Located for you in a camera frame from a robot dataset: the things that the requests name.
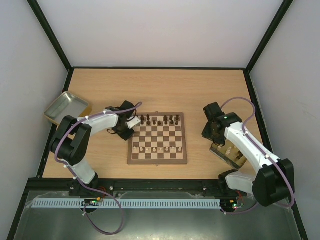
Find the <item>gold metal tin tray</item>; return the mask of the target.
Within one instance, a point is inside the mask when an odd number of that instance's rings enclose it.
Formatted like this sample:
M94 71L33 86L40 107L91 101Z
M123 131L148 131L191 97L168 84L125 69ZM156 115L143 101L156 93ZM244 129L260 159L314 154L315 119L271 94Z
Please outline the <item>gold metal tin tray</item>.
M213 143L210 151L235 170L239 170L247 162L247 158L243 153L230 141L226 141L225 145Z

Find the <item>wooden chess board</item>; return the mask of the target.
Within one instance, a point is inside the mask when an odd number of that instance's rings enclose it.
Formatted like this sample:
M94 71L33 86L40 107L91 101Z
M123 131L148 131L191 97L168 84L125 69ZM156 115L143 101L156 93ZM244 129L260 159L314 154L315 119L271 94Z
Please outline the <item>wooden chess board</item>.
M182 112L137 115L140 123L128 140L128 165L186 165L185 119Z

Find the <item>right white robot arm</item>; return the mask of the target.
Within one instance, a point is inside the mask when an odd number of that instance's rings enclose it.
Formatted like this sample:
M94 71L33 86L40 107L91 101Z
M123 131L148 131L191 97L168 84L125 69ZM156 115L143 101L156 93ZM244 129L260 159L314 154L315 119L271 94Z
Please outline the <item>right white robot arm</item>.
M294 202L294 166L280 159L259 142L236 113L224 113L217 102L203 109L207 123L202 137L212 142L210 152L231 170L218 176L218 191L229 196L234 191L251 195L264 207L289 200Z

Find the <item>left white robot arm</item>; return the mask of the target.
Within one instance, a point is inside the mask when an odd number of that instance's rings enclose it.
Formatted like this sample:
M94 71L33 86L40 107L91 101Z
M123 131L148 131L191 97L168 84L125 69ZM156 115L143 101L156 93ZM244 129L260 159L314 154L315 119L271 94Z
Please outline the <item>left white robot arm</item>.
M141 122L137 117L141 105L141 102L133 104L126 100L119 107L109 106L96 114L78 118L65 116L49 144L55 161L63 164L75 180L89 186L98 179L86 160L91 136L111 130L113 135L129 140L135 133L134 127Z

